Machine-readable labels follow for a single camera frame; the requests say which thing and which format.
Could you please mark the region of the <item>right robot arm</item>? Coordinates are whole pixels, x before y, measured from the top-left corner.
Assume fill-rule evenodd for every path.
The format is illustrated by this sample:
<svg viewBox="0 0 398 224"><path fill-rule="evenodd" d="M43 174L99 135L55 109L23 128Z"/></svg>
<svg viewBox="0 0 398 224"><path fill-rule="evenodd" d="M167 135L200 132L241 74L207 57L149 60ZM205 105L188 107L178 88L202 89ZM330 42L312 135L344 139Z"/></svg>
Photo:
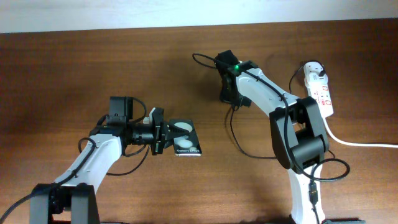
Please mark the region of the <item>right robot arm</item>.
<svg viewBox="0 0 398 224"><path fill-rule="evenodd" d="M293 223L322 223L320 172L329 141L316 101L291 95L231 50L218 54L214 63L222 79L221 100L237 108L255 103L269 118L272 149L289 175Z"/></svg>

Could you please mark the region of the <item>black smartphone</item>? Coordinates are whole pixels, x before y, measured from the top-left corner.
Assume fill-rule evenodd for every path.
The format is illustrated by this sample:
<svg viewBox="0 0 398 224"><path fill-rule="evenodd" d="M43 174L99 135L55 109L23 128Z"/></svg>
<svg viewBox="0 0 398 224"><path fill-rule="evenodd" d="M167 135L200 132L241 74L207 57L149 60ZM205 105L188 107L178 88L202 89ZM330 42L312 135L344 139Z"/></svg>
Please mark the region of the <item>black smartphone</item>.
<svg viewBox="0 0 398 224"><path fill-rule="evenodd" d="M175 155L179 157L200 157L202 154L198 136L190 119L171 119L171 124L188 131L188 134L174 138Z"/></svg>

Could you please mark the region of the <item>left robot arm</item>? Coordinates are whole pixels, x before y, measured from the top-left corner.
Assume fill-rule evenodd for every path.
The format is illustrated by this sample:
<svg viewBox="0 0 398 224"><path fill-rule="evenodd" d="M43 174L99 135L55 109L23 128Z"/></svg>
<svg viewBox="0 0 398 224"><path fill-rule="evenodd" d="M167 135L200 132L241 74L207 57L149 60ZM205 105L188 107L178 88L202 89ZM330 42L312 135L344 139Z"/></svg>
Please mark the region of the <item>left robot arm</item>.
<svg viewBox="0 0 398 224"><path fill-rule="evenodd" d="M31 193L30 223L56 223L54 215L71 213L70 223L99 223L96 192L112 165L127 153L128 146L140 146L138 153L160 155L172 146L176 156L200 156L201 149L193 122L164 119L164 109L145 110L133 119L137 98L112 96L109 113L90 131L79 156L51 184L38 184Z"/></svg>

